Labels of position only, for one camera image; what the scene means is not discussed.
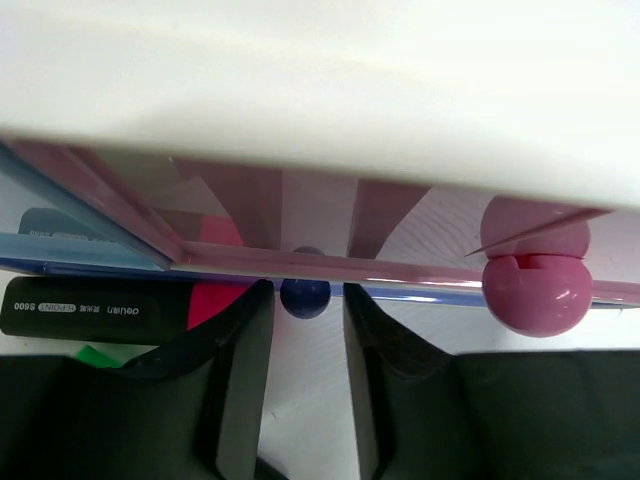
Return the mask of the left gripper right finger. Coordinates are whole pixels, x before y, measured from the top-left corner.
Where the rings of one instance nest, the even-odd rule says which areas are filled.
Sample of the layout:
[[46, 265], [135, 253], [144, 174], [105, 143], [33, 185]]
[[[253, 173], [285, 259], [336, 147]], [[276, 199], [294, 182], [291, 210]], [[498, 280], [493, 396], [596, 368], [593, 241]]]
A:
[[453, 355], [344, 288], [364, 479], [635, 479], [635, 350]]

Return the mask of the pink cap black marker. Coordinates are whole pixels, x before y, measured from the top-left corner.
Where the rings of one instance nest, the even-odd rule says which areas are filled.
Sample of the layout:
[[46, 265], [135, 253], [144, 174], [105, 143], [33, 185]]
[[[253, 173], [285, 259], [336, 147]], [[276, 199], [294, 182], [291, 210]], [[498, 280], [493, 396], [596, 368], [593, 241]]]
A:
[[247, 288], [219, 282], [17, 277], [6, 287], [6, 335], [161, 345], [217, 315]]

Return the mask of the light blue drawer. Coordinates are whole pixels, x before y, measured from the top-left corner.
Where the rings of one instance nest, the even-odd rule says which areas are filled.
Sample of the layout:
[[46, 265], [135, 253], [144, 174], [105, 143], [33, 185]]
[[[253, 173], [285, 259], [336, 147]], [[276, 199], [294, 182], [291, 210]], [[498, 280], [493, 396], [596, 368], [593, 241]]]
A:
[[1, 257], [149, 271], [170, 259], [1, 146]]

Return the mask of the purple blue drawer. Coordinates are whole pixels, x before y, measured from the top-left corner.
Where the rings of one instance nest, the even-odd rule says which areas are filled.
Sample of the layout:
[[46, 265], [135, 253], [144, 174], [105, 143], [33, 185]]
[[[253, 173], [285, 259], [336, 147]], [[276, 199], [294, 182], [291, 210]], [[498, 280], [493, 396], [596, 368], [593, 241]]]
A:
[[[206, 277], [191, 272], [149, 271], [139, 269], [85, 267], [65, 263], [37, 264], [29, 261], [15, 261], [1, 257], [1, 271], [11, 271], [29, 277], [90, 277], [130, 280], [162, 280], [219, 282], [247, 289], [256, 280], [248, 277]], [[296, 318], [315, 318], [329, 305], [332, 296], [343, 296], [339, 283], [330, 284], [321, 280], [272, 280], [279, 297], [284, 297], [285, 310]], [[364, 286], [375, 300], [404, 301], [442, 306], [486, 307], [486, 301], [478, 292], [455, 292], [417, 289], [392, 289]]]

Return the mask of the white drawer organizer cabinet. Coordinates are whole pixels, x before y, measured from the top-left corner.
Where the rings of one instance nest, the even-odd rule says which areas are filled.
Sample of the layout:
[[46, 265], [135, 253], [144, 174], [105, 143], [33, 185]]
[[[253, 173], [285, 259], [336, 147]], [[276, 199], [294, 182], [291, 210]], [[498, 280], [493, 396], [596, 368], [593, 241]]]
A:
[[635, 1], [5, 1], [6, 135], [639, 205]]

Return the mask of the pink drawer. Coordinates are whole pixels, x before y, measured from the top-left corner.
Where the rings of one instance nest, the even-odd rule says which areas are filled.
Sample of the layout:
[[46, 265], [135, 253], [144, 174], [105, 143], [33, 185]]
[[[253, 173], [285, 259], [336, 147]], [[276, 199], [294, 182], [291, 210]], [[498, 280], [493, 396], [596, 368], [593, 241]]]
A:
[[639, 305], [636, 212], [477, 189], [7, 139], [19, 158], [170, 259], [169, 272], [478, 292], [551, 336]]

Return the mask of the green cap black marker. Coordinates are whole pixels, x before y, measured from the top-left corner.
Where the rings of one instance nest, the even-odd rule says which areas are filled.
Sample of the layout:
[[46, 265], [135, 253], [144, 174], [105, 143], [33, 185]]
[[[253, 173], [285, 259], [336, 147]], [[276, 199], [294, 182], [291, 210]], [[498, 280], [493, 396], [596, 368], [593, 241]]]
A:
[[78, 350], [74, 355], [74, 359], [96, 368], [117, 369], [123, 366], [121, 361], [114, 359], [89, 345], [85, 345]]

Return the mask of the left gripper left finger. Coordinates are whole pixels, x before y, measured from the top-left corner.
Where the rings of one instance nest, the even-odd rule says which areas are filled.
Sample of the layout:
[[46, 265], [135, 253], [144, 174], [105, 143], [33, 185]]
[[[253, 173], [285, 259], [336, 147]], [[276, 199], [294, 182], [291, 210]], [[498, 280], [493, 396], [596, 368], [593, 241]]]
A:
[[260, 280], [118, 368], [1, 360], [5, 479], [270, 479], [258, 440], [274, 326]]

